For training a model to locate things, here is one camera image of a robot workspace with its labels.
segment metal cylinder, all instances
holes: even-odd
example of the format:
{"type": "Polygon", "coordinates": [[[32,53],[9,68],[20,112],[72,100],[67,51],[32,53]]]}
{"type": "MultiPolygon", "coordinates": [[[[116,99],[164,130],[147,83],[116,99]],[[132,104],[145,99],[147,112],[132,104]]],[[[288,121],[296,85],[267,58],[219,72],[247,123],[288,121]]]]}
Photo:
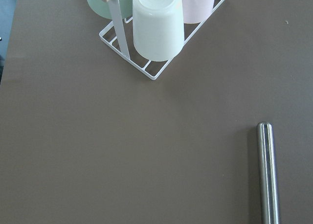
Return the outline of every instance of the metal cylinder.
{"type": "Polygon", "coordinates": [[[257,126],[263,224],[279,224],[273,130],[271,124],[257,126]]]}

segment upside-down cup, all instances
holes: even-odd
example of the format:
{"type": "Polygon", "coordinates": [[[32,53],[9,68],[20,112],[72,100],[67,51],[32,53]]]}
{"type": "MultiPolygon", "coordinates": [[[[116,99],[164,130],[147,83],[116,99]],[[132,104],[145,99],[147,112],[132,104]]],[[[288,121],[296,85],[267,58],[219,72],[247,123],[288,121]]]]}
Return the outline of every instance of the upside-down cup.
{"type": "MultiPolygon", "coordinates": [[[[90,8],[103,18],[112,19],[109,5],[103,0],[87,0],[90,8]]],[[[133,0],[119,0],[122,18],[127,18],[133,13],[133,0]]]]}
{"type": "Polygon", "coordinates": [[[144,58],[166,61],[184,45],[181,0],[133,0],[134,46],[144,58]]]}
{"type": "Polygon", "coordinates": [[[207,20],[213,11],[214,0],[182,0],[184,23],[207,20]]]}

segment cup rack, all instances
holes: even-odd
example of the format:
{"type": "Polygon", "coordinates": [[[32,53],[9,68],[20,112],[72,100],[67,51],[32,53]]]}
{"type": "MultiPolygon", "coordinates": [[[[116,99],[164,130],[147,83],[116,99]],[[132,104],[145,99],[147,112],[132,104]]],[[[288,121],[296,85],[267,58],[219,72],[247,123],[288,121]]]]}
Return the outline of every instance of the cup rack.
{"type": "MultiPolygon", "coordinates": [[[[225,0],[220,0],[213,8],[213,13],[216,11],[216,9],[224,2],[225,0]]],[[[141,71],[143,74],[145,74],[147,77],[149,77],[151,80],[156,80],[160,74],[165,70],[165,68],[170,64],[170,62],[173,59],[170,59],[168,61],[164,62],[158,62],[161,63],[161,67],[153,74],[151,72],[147,71],[149,66],[151,66],[153,63],[157,63],[151,60],[145,60],[145,64],[140,65],[134,61],[134,58],[132,59],[129,53],[125,30],[124,30],[124,24],[130,23],[133,18],[127,18],[122,19],[121,16],[121,10],[119,6],[119,0],[109,0],[108,5],[110,8],[110,13],[112,16],[112,21],[99,33],[100,39],[108,45],[112,50],[114,50],[119,56],[121,56],[123,59],[125,59],[128,63],[133,65],[136,69],[141,71]],[[114,27],[115,30],[115,37],[113,39],[106,39],[105,35],[109,33],[109,31],[114,27]],[[119,49],[113,45],[113,43],[117,40],[119,49]]],[[[205,21],[199,23],[195,28],[193,28],[193,31],[190,33],[190,35],[185,39],[184,45],[194,36],[194,34],[199,30],[199,28],[205,23],[205,21]]]]}

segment mint green cup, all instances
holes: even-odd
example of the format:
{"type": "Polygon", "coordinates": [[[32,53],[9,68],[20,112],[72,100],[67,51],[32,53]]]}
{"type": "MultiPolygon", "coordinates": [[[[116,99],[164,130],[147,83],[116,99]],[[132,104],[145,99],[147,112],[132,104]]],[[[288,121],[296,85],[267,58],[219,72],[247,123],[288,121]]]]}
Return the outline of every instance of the mint green cup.
{"type": "MultiPolygon", "coordinates": [[[[108,3],[102,0],[87,0],[91,9],[101,17],[112,19],[108,3]]],[[[127,18],[133,13],[133,0],[119,0],[122,17],[127,18]]]]}

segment table surface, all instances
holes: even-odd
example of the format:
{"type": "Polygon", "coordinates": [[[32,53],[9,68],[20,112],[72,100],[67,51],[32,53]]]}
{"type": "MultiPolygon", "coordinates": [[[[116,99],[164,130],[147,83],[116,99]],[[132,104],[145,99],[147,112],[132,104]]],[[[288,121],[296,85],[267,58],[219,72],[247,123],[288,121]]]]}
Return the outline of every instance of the table surface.
{"type": "Polygon", "coordinates": [[[0,222],[261,223],[273,125],[281,222],[313,213],[312,0],[226,0],[156,81],[86,0],[18,0],[0,87],[0,222]]]}

